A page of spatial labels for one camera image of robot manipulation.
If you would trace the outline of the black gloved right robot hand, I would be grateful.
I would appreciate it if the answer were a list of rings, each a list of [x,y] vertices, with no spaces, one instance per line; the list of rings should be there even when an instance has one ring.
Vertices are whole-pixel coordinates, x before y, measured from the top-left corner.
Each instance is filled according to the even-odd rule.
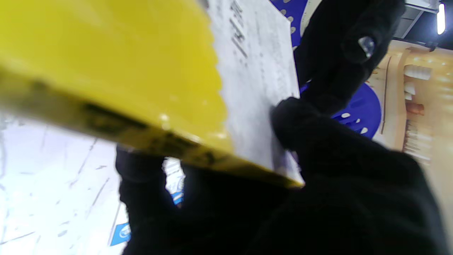
[[[272,112],[306,182],[286,189],[182,166],[183,202],[164,158],[117,146],[124,255],[450,255],[440,210],[418,163],[289,97]]]

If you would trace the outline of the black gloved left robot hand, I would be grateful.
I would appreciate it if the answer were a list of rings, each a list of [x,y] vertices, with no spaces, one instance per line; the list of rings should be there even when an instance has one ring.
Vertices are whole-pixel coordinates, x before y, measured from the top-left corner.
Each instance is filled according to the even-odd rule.
[[[301,94],[320,113],[347,106],[387,53],[403,0],[322,0],[294,51]]]

